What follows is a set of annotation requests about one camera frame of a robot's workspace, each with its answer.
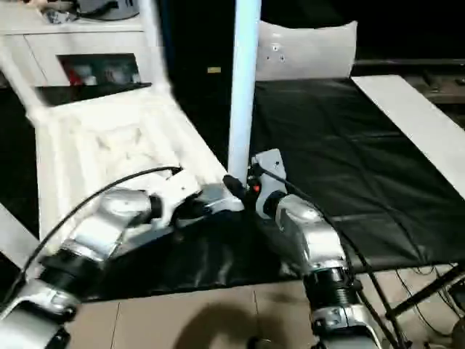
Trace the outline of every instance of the black cable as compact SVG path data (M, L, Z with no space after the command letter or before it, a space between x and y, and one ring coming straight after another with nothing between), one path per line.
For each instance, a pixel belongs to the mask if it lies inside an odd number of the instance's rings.
M434 271L434 267L431 267L431 269L427 273L423 272L420 268L413 268L413 272L415 274L422 275L422 276L431 275L433 271Z
M440 272L438 271L438 269L436 267L433 267L435 273L436 273L436 276L438 278L441 277L441 274ZM441 300L457 315L458 319L460 320L461 319L461 316L460 316L460 313L457 311L457 309L453 306L453 301L450 300L450 298L448 297L448 291L447 289L445 289L445 287L442 288L441 291L438 291L437 294L439 295L439 297L441 298Z
M277 180L278 182L281 182L281 183L287 185L298 196L300 196L302 199L309 201L313 206L315 206L315 208L318 211L321 212L321 214L324 216L324 218L326 218L326 220L328 221L328 224L331 225L334 228L335 231L337 231L339 234L341 234L341 236L352 247L352 249L354 250L354 253L357 255L357 257L359 258L359 260L362 263L363 267L365 268L365 271L368 274L368 276L370 277L371 282L373 282L373 285L375 286L376 292L378 293L378 295L379 295L379 297L381 299L381 302L383 303L383 306L386 309L386 313L389 316L389 314L392 313L392 308L391 308L391 305L389 304L389 301L387 300L386 294L384 293L383 289L381 288L381 285L379 284L378 279L376 278L376 275L374 273L373 268L368 263L365 256L360 251L360 249L355 244L355 242L344 231L342 231L340 229L339 230L336 229L335 225L334 225L334 222L331 219L331 217L328 214L325 214L325 211L323 211L321 209L321 207L319 207L315 203L315 200L313 200L313 198L310 195L308 195L307 193L305 193L302 189L300 189L299 187L297 187L293 183L289 182L288 180L285 180L284 178L281 178L281 177L277 176L276 174L274 174L274 173L272 173L272 172L270 172L270 171L268 171L268 170L266 170L266 169L264 169L262 167L259 167L258 171L260 171L262 173L265 173L266 175L270 176L271 178L274 178L275 180ZM392 328L394 329L394 332L395 332L395 335L396 335L396 338L397 338L398 347L400 349L407 349L406 346L405 346L404 339L403 339L403 333L402 333L402 330L400 329L400 326L399 326L399 323L398 323L397 319L395 318L395 316L393 316L393 317L390 316L389 320L392 323Z
M399 279L400 283L402 284L403 288L406 290L406 292L408 293L409 297L413 297L412 295L412 292L410 291L410 289L408 288L407 284L404 282L402 276L400 276L399 274L399 271L396 270L395 271L395 274L397 275L397 278ZM420 311L420 308L419 306L416 304L415 305L415 309L416 309L416 312L418 314L418 317L424 322L425 325L427 325L436 335L440 336L440 337L444 337L444 338L448 338L450 337L450 334L445 334L445 333L442 333L441 331L435 329L427 320L426 318L424 317L423 313Z
M391 343L391 346L396 349L399 347L399 345L397 344L397 341L396 339L394 338L394 336L392 335L392 333L390 332L390 330L387 328L387 326L384 324L383 320L381 319L381 317L379 316L379 314L376 312L375 308L373 307L373 305L370 303L370 301L368 300L368 298L366 297L365 293L363 292L362 289L359 289L357 290L357 294L358 294L358 297L360 298L360 300L362 301L362 303L364 304L364 306L366 306L366 308L368 309L368 311L370 312L371 316L373 316L373 319L374 321L378 324L378 326L381 328L382 332L384 333L384 336L386 337L386 339L389 341L389 343Z
M23 268L21 269L20 273L18 274L17 278L15 279L15 281L13 282L11 287L9 288L9 290L7 292L7 295L4 298L2 307L4 307L10 301L12 296L15 294L17 286L25 278L26 271L28 271L29 267L32 265L33 261L38 257L38 255L40 254L42 249L45 247L47 242L58 232L58 230L67 221L69 221L69 219L72 216L74 216L80 209L82 209L82 207L84 207L86 204L88 204L91 200L98 197L100 194L104 193L108 189L111 189L111 188L117 186L118 184L121 184L121 183L126 182L128 180L132 180L134 178L141 177L143 175L148 175L148 174L154 173L154 172L162 172L162 171L178 172L180 170L181 170L180 167L157 167L155 169L146 169L144 171L140 171L140 172L137 172L137 173L134 173L134 174L130 174L129 176L125 176L123 178L120 178L119 180L116 180L116 181L106 185L102 189L96 191L91 196L84 199L78 206L74 207L74 209L72 209L56 226L54 226L54 228L51 229L50 232L45 236L45 238L39 243L39 245L36 247L36 249L34 249L32 254L29 256L28 260L24 264Z

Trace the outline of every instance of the metal stand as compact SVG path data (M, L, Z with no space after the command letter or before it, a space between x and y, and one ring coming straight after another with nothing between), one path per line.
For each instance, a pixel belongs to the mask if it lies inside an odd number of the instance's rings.
M456 267L450 269L446 274L437 278L428 286L424 287L421 291L418 291L412 297L400 303L397 307L392 309L392 312L390 314L386 314L386 318L397 318L405 311L411 309L415 305L418 305L420 302L423 302L426 298L432 296L434 293L441 290L444 286L447 286L447 284L455 280L464 272L465 264L458 264Z

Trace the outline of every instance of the black plastic sheet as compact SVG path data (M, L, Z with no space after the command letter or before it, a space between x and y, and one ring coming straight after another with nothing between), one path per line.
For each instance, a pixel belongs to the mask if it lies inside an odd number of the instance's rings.
M45 92L54 104L62 104L120 90L86 87ZM226 164L230 91L204 91L199 87L178 95L179 103ZM9 111L18 118L23 113L20 105ZM33 148L33 135L24 144ZM465 260L464 200L350 80L257 83L251 152L271 148L281 150L288 179L352 237L373 269ZM33 153L33 149L21 151ZM35 168L19 160L17 167L35 174ZM19 177L11 179L16 195L31 196L21 188ZM26 213L23 210L17 216L23 222L37 220L37 212ZM356 269L363 271L350 248L347 251ZM250 216L224 212L112 261L90 299L145 297L296 277L285 270Z

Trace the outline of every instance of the robotic arm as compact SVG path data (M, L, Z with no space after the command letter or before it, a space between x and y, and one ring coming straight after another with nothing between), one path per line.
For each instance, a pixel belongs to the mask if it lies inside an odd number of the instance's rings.
M277 150L261 153L253 162L274 175L286 176ZM0 314L1 347L66 348L70 336L64 324L74 319L81 301L101 279L125 232L148 220L158 225L170 221L186 198L201 191L196 185L186 185L192 181L184 171L172 178L168 184L172 190L165 189L162 197L128 189L103 194L95 213L77 225L56 253L40 260L40 275L29 280ZM266 174L251 180L258 192L255 211L265 224L274 225L265 230L268 240L303 275L313 332L320 338L315 349L381 348L371 317L357 297L337 232L311 203L288 195L281 182ZM225 178L226 186L235 193L232 182L233 178ZM179 191L186 188L187 193ZM205 205L210 214L243 208L223 190L213 197Z
M287 194L280 152L271 150L252 159L258 176L250 176L259 191L255 210L274 250L303 275L310 301L312 329L320 342L315 349L381 348L373 320L361 304L338 233L310 202Z
M72 321L81 300L100 280L124 231L146 221L153 200L137 190L115 189L103 195L97 211L82 220L58 252L41 259L31 279L0 315L1 347L61 349L70 340L63 325Z

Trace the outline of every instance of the metal bracket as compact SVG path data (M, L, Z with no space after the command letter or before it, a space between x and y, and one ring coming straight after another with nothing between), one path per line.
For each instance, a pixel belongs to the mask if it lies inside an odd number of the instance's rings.
M260 165L261 168L272 172L274 175L277 175L283 179L286 178L286 170L284 169L283 159L281 158L281 153L278 149L272 149L270 151L258 153L252 158L251 162L252 164ZM260 191L260 195L256 200L255 209L261 218L271 219L270 216L263 212L265 201L271 193L277 190L284 193L287 193L288 191L283 183L277 181L274 178L271 178L267 174L262 174L260 177L260 183L262 184L262 190Z

